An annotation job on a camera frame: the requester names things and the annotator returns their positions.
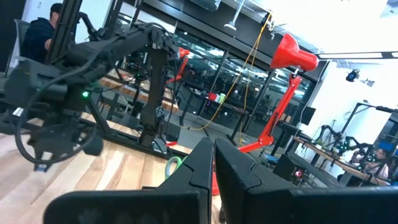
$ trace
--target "black stand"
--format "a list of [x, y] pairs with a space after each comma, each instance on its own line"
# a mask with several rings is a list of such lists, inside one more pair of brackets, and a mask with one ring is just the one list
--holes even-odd
[[184, 110], [182, 111], [182, 115], [179, 118], [180, 119], [180, 126], [184, 126], [184, 117], [185, 117], [185, 114], [188, 111], [188, 108], [189, 108], [190, 104], [191, 104], [192, 98], [193, 98], [193, 93], [190, 94], [189, 99], [187, 101], [187, 104], [185, 105]]
[[238, 132], [238, 129], [240, 127], [240, 124], [242, 123], [243, 119], [246, 117], [246, 112], [244, 112], [240, 117], [239, 117], [239, 121], [235, 126], [234, 131], [232, 132], [232, 135], [227, 134], [226, 136], [228, 137], [228, 139], [231, 141], [231, 143], [236, 146], [236, 142], [234, 140], [236, 133]]

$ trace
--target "white pipe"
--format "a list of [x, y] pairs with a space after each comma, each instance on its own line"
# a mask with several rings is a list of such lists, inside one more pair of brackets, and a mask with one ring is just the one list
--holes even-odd
[[243, 7], [243, 3], [244, 3], [244, 0], [241, 1], [240, 5], [238, 6], [238, 8], [237, 8], [237, 10], [235, 12], [234, 19], [232, 20], [233, 24], [235, 24], [236, 19], [238, 18], [239, 13], [241, 12], [241, 9]]

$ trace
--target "cable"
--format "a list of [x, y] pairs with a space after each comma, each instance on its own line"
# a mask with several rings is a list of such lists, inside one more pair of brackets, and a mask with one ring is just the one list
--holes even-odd
[[[326, 66], [324, 66], [324, 67], [322, 68], [322, 71], [320, 72], [320, 75], [323, 74], [323, 72], [325, 71], [325, 68], [326, 68]], [[305, 103], [303, 109], [301, 110], [301, 113], [300, 113], [300, 121], [298, 122], [299, 124], [301, 123], [301, 120], [303, 119], [303, 112], [304, 112], [305, 108], [307, 107], [307, 105], [309, 104], [309, 102], [310, 102], [311, 99], [312, 99], [313, 94], [314, 94], [315, 91], [317, 90], [317, 86], [318, 86], [320, 80], [321, 80], [321, 76], [319, 76], [318, 81], [317, 81], [317, 84], [316, 84], [315, 87], [313, 88], [313, 91], [312, 91], [312, 93], [311, 93], [310, 98], [307, 100], [307, 102]], [[296, 137], [296, 136], [297, 136], [297, 133], [299, 133], [299, 130], [300, 130], [300, 128], [297, 128], [297, 131], [296, 131], [296, 133], [293, 135], [293, 137]]]
[[[268, 23], [268, 20], [269, 20], [270, 16], [271, 16], [271, 13], [268, 14], [267, 20], [266, 20], [266, 22], [264, 23], [264, 25], [261, 27], [260, 34], [259, 34], [259, 36], [258, 36], [256, 42], [254, 43], [254, 45], [256, 46], [256, 49], [255, 49], [255, 51], [254, 51], [253, 59], [252, 59], [252, 61], [251, 61], [250, 70], [253, 69], [254, 59], [256, 58], [257, 49], [258, 49], [259, 44], [260, 44], [262, 32], [264, 31], [264, 29], [265, 29], [265, 27], [266, 27], [266, 25], [267, 25], [267, 23]], [[246, 111], [246, 103], [247, 103], [247, 99], [248, 99], [248, 91], [249, 91], [249, 82], [250, 82], [250, 78], [251, 78], [251, 74], [249, 74], [248, 84], [246, 85], [246, 93], [245, 93], [245, 95], [244, 95], [244, 106], [243, 106], [243, 111]], [[239, 132], [239, 143], [240, 143], [241, 145], [243, 145], [242, 128], [243, 128], [243, 126], [242, 126], [242, 123], [241, 123], [241, 130], [240, 130], [240, 132]]]
[[[248, 57], [247, 57], [246, 60], [244, 61], [242, 68], [244, 68], [244, 67], [246, 66], [246, 64], [247, 64], [247, 62], [248, 62], [248, 60], [249, 60], [249, 58], [250, 58], [250, 56], [251, 56], [251, 54], [252, 54], [252, 52], [253, 52], [253, 50], [254, 50], [254, 48], [255, 48], [257, 42], [259, 42], [259, 39], [261, 38], [261, 34], [262, 34], [262, 31], [263, 31], [263, 30], [264, 30], [264, 29], [262, 28], [261, 31], [260, 31], [260, 33], [259, 33], [259, 36], [257, 37], [256, 42], [254, 43], [253, 47], [252, 47], [251, 50], [250, 50], [250, 53], [249, 53]], [[185, 126], [180, 126], [180, 127], [181, 127], [181, 128], [185, 128], [185, 129], [188, 129], [188, 130], [191, 129], [191, 130], [195, 130], [195, 131], [200, 131], [200, 130], [202, 130], [202, 129], [205, 129], [207, 126], [209, 126], [209, 124], [210, 124], [211, 122], [213, 122], [213, 120], [214, 120], [215, 117], [217, 116], [218, 111], [220, 110], [220, 108], [222, 107], [223, 103], [226, 101], [227, 97], [228, 97], [229, 94], [231, 93], [233, 87], [234, 87], [235, 84], [236, 84], [236, 81], [238, 80], [238, 77], [239, 77], [241, 74], [242, 74], [242, 70], [239, 71], [239, 74], [238, 74], [237, 77], [235, 78], [235, 81], [232, 83], [231, 88], [228, 90], [227, 94], [225, 95], [224, 100], [220, 103], [220, 105], [218, 106], [216, 112], [214, 113], [213, 117], [211, 117], [211, 119], [209, 120], [209, 122], [207, 122], [207, 123], [206, 123], [204, 126], [202, 126], [201, 128], [191, 128], [191, 127], [185, 127]]]

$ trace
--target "white ceiling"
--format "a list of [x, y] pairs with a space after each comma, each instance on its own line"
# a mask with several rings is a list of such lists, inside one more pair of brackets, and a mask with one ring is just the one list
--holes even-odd
[[[232, 5], [240, 0], [224, 2]], [[258, 21], [265, 10], [272, 10], [275, 23], [280, 25], [276, 31], [299, 37], [315, 47], [311, 50], [318, 49], [325, 53], [398, 51], [398, 16], [393, 11], [396, 2], [246, 0], [245, 4], [252, 11], [244, 8], [243, 13], [251, 13], [251, 17]]]

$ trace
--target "office chair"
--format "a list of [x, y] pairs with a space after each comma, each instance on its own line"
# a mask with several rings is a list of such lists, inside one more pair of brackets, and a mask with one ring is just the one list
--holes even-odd
[[[25, 33], [30, 26], [30, 22], [25, 22], [20, 19], [14, 19], [14, 21], [16, 23], [16, 28], [17, 28], [17, 40], [18, 40], [18, 48], [19, 48], [18, 54], [21, 55], [21, 46], [22, 46], [22, 43], [24, 42]], [[6, 72], [5, 72], [6, 76], [8, 75], [8, 70], [10, 67], [11, 60], [12, 60], [12, 53], [10, 54], [10, 57], [8, 60], [8, 65], [7, 65]]]

